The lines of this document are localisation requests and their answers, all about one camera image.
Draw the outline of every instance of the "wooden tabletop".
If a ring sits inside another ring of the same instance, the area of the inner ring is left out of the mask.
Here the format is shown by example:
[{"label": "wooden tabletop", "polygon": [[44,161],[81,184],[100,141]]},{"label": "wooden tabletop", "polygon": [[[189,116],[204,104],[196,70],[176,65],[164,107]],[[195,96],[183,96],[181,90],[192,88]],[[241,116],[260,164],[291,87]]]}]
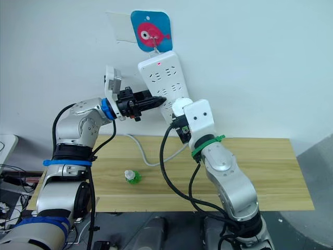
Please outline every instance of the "wooden tabletop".
[{"label": "wooden tabletop", "polygon": [[[96,146],[108,137],[100,135]],[[162,141],[158,136],[137,136],[148,160],[159,161]],[[223,145],[233,152],[239,167],[251,179],[258,193],[260,210],[314,210],[302,172],[288,139],[224,139]],[[165,158],[180,149],[176,137],[168,138]],[[136,143],[126,136],[116,138],[98,152],[92,172],[99,212],[125,211],[193,211],[190,202],[173,193],[166,184],[160,166],[149,167],[142,160]],[[196,167],[189,149],[165,163],[172,182],[184,193]],[[139,184],[125,181],[125,170],[137,170],[142,175]],[[34,210],[39,183],[28,209]],[[193,184],[194,197],[221,206],[214,185],[208,180],[204,167]]]}]

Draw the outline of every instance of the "small bottle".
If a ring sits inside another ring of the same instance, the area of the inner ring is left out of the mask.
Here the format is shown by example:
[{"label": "small bottle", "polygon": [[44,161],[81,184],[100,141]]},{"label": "small bottle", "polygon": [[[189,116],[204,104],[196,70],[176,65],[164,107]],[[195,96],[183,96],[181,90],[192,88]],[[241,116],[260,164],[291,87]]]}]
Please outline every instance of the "small bottle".
[{"label": "small bottle", "polygon": [[125,171],[126,181],[130,184],[137,184],[141,180],[141,174],[138,171],[126,170]]}]

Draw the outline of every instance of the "red fish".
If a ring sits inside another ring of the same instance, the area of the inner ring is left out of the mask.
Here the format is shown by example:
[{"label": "red fish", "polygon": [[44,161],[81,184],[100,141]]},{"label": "red fish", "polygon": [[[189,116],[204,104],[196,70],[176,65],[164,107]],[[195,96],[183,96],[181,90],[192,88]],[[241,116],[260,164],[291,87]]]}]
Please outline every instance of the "red fish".
[{"label": "red fish", "polygon": [[137,28],[137,34],[140,38],[140,41],[148,47],[154,47],[153,38],[155,38],[157,46],[160,45],[164,38],[170,39],[169,34],[163,35],[162,31],[150,22],[141,23]]}]

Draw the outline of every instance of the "white power strip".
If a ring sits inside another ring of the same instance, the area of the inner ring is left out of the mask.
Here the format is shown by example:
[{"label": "white power strip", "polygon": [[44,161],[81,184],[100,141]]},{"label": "white power strip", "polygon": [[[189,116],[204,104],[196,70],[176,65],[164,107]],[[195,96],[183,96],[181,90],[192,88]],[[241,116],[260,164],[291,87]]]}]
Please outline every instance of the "white power strip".
[{"label": "white power strip", "polygon": [[187,87],[178,56],[165,52],[138,64],[139,72],[152,96],[166,97],[159,108],[168,124],[172,122],[172,104],[177,98],[188,97]]}]

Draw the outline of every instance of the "white wall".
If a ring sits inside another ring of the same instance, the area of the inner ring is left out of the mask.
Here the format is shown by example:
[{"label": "white wall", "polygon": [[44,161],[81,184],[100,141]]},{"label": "white wall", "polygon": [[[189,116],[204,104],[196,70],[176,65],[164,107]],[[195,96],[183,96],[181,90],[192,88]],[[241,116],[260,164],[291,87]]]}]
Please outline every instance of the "white wall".
[{"label": "white wall", "polygon": [[[226,136],[291,138],[300,154],[333,132],[333,1],[1,0],[0,7],[0,133],[21,139],[9,163],[41,167],[54,117],[65,105],[103,97],[106,64],[122,71],[123,87],[145,88],[137,64],[147,54],[115,41],[106,11],[168,13],[190,95],[210,101]],[[157,111],[118,127],[166,129]]]}]

